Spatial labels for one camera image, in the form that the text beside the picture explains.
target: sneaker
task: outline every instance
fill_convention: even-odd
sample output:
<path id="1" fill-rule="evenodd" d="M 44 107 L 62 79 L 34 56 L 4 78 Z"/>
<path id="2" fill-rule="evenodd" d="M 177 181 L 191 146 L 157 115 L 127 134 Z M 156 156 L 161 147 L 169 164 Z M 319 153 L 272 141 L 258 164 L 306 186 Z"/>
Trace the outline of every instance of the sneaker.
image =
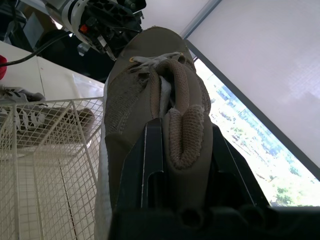
<path id="1" fill-rule="evenodd" d="M 48 144 L 82 143 L 75 112 L 65 107 L 47 107 L 40 93 L 31 93 L 20 87 L 0 88 L 0 148 L 12 147 L 13 118 L 16 122 L 16 146 L 18 149 Z M 17 103 L 16 111 L 8 103 Z M 91 135 L 95 115 L 89 108 L 76 111 L 85 139 Z"/>
<path id="2" fill-rule="evenodd" d="M 124 159 L 155 118 L 163 119 L 174 207 L 202 207 L 212 157 L 211 102 L 183 39 L 162 27 L 138 34 L 119 55 L 107 85 L 104 124 L 112 208 Z"/>

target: cable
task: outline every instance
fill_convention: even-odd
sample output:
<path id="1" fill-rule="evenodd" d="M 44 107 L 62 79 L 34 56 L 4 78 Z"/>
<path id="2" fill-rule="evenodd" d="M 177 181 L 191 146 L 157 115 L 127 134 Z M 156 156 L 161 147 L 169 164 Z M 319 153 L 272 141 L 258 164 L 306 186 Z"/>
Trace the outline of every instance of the cable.
<path id="1" fill-rule="evenodd" d="M 47 41 L 45 44 L 43 44 L 41 47 L 39 47 L 37 50 L 35 50 L 33 53 L 29 54 L 28 56 L 21 58 L 19 60 L 2 63 L 2 64 L 0 64 L 0 67 L 11 66 L 11 65 L 23 63 L 23 62 L 29 60 L 30 58 L 34 57 L 35 55 L 41 53 L 45 48 L 49 47 L 54 42 L 68 36 L 70 33 L 71 33 L 70 31 L 66 31 L 66 32 L 62 33 L 61 35 L 55 36 L 54 38 Z"/>

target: white wire basket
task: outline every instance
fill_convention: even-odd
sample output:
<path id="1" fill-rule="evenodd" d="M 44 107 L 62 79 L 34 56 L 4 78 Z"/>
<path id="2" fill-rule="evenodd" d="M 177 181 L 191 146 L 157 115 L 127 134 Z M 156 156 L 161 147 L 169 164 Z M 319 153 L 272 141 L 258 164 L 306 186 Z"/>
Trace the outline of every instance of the white wire basket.
<path id="1" fill-rule="evenodd" d="M 93 240 L 102 98 L 0 105 L 0 240 Z"/>

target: window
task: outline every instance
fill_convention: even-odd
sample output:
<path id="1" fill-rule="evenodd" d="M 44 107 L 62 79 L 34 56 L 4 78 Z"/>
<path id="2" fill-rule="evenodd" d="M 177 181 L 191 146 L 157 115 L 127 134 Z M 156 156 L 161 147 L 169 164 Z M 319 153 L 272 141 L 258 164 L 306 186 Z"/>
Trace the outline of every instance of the window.
<path id="1" fill-rule="evenodd" d="M 195 61 L 211 99 L 211 121 L 247 160 L 271 206 L 320 206 L 320 182 L 206 67 Z"/>

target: white table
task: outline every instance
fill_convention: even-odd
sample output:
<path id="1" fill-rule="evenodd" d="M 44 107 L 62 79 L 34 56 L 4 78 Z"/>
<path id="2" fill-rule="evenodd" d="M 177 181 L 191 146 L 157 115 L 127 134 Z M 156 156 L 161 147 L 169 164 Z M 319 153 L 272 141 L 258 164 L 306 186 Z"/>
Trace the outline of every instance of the white table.
<path id="1" fill-rule="evenodd" d="M 0 41 L 0 55 L 8 62 L 29 55 L 28 51 Z M 35 56 L 23 63 L 8 66 L 0 84 L 22 87 L 41 93 L 46 100 L 96 98 L 103 96 L 104 84 L 77 72 Z"/>

